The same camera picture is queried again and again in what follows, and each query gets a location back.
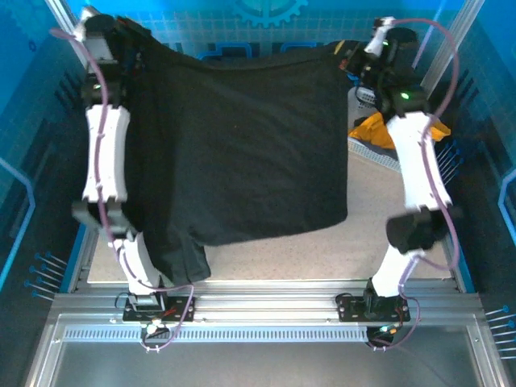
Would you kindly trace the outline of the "black t-shirt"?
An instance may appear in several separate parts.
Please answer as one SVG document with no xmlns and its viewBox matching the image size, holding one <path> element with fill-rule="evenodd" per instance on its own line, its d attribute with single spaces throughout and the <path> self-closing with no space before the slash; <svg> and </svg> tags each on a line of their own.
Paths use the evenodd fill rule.
<svg viewBox="0 0 516 387">
<path fill-rule="evenodd" d="M 173 284 L 209 277 L 205 249 L 347 217 L 347 93 L 333 42 L 198 60 L 149 40 L 129 101 L 127 206 Z"/>
</svg>

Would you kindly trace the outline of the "grey metal tray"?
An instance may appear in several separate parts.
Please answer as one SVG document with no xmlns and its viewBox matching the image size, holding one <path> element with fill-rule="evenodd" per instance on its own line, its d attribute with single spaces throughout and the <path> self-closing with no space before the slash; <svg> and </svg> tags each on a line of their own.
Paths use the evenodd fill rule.
<svg viewBox="0 0 516 387">
<path fill-rule="evenodd" d="M 346 342 L 137 343 L 44 334 L 22 387 L 516 387 L 480 327 L 423 327 L 389 351 Z"/>
</svg>

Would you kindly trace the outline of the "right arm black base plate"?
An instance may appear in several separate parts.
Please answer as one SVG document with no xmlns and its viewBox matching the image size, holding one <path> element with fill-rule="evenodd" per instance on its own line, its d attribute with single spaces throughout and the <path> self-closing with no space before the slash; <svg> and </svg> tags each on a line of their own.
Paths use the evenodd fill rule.
<svg viewBox="0 0 516 387">
<path fill-rule="evenodd" d="M 363 296 L 341 293 L 335 297 L 335 304 L 342 323 L 404 323 L 411 320 L 408 302 L 399 296 L 383 298 L 369 293 Z"/>
</svg>

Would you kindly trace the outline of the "orange t-shirt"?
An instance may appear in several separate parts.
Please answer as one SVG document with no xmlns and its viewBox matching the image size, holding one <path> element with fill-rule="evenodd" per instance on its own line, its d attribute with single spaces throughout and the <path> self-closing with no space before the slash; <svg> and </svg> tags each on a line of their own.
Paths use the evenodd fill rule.
<svg viewBox="0 0 516 387">
<path fill-rule="evenodd" d="M 437 121 L 431 128 L 431 137 L 434 141 L 441 141 L 451 134 L 451 129 Z M 348 136 L 367 144 L 378 146 L 386 150 L 394 150 L 394 143 L 390 137 L 381 113 L 376 112 L 367 118 L 358 119 Z"/>
</svg>

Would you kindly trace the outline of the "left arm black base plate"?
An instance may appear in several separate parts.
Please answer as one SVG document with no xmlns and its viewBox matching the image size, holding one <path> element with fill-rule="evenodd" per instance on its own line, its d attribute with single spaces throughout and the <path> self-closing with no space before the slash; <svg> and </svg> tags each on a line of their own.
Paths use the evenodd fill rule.
<svg viewBox="0 0 516 387">
<path fill-rule="evenodd" d="M 179 322 L 188 301 L 187 297 L 172 296 L 164 302 L 163 310 L 135 310 L 130 302 L 126 302 L 123 321 L 130 323 L 149 323 L 153 319 L 161 322 Z"/>
</svg>

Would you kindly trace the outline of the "aluminium frame post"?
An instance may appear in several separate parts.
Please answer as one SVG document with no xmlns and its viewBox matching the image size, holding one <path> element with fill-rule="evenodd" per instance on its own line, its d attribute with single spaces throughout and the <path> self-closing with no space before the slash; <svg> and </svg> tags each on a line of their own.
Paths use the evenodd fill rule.
<svg viewBox="0 0 516 387">
<path fill-rule="evenodd" d="M 77 46 L 78 40 L 76 39 L 76 33 L 81 24 L 81 19 L 73 13 L 69 5 L 69 0 L 45 0 L 45 3 L 57 22 L 57 26 L 51 27 L 49 30 L 51 36 L 67 43 L 72 48 L 82 68 L 88 72 L 88 60 L 82 50 Z"/>
<path fill-rule="evenodd" d="M 451 23 L 451 26 L 448 28 L 454 41 L 455 50 L 459 49 L 484 3 L 485 0 L 463 0 L 462 7 Z M 427 92 L 428 97 L 431 96 L 436 86 L 441 81 L 441 78 L 445 74 L 453 57 L 453 49 L 449 47 L 447 39 L 444 39 L 437 50 L 426 75 L 422 79 L 421 86 Z"/>
</svg>

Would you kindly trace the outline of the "aluminium mounting rail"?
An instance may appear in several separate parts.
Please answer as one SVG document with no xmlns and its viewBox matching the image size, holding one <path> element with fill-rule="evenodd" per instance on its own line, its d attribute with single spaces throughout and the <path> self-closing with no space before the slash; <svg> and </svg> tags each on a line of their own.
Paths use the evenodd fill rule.
<svg viewBox="0 0 516 387">
<path fill-rule="evenodd" d="M 338 323 L 335 297 L 362 294 L 364 280 L 204 281 L 196 285 L 194 321 L 208 325 L 320 326 Z M 57 294 L 49 318 L 83 323 L 119 323 L 114 300 L 120 284 L 86 284 Z M 412 313 L 423 326 L 463 326 L 483 319 L 479 296 L 461 293 L 452 279 L 416 279 L 406 285 Z"/>
</svg>

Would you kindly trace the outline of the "white plastic basket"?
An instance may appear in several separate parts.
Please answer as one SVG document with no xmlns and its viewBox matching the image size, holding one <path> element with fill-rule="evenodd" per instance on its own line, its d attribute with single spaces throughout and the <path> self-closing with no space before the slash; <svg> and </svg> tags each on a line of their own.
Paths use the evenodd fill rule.
<svg viewBox="0 0 516 387">
<path fill-rule="evenodd" d="M 371 114 L 377 112 L 374 105 L 374 92 L 364 87 L 352 87 L 347 94 L 347 129 L 350 131 L 358 119 L 367 118 Z M 401 172 L 398 160 L 390 157 L 382 156 L 370 151 L 364 145 L 360 144 L 357 139 L 350 138 L 349 149 L 363 156 L 370 161 L 382 165 L 395 172 Z"/>
</svg>

